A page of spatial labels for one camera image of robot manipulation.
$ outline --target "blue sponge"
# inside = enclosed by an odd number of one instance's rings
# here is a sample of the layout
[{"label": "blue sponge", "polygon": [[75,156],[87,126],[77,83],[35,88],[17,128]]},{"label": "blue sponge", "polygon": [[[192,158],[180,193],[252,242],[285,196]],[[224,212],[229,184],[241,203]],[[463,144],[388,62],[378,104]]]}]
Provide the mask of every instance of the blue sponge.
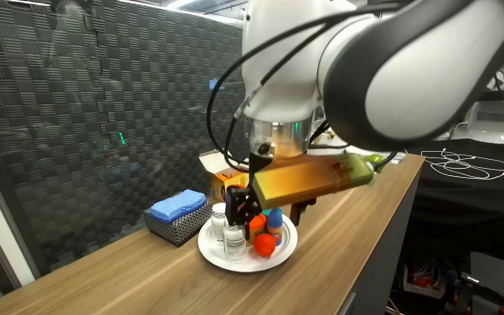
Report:
[{"label": "blue sponge", "polygon": [[173,223],[178,217],[199,210],[206,203],[203,193],[185,189],[171,198],[161,200],[150,207],[150,216],[161,223]]}]

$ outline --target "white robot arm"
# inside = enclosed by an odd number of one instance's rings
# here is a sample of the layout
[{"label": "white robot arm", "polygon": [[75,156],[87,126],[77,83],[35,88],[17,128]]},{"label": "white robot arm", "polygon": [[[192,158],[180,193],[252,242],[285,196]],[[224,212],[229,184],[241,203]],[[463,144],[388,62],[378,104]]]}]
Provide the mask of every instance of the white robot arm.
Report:
[{"label": "white robot arm", "polygon": [[364,161],[351,156],[304,154],[315,109],[322,107],[329,126],[351,146],[404,149],[455,125],[504,65],[504,0],[248,6],[246,98],[229,135],[243,112],[250,121],[250,186],[227,189],[231,224],[278,205],[294,205],[294,217],[316,196],[371,181]]},{"label": "white robot arm", "polygon": [[[344,0],[250,0],[243,53],[297,25],[355,11]],[[313,111],[365,149],[400,149],[446,132],[504,65],[504,0],[416,0],[385,16],[346,20],[262,76],[322,27],[292,35],[241,69],[250,151],[274,158],[306,149]]]}]

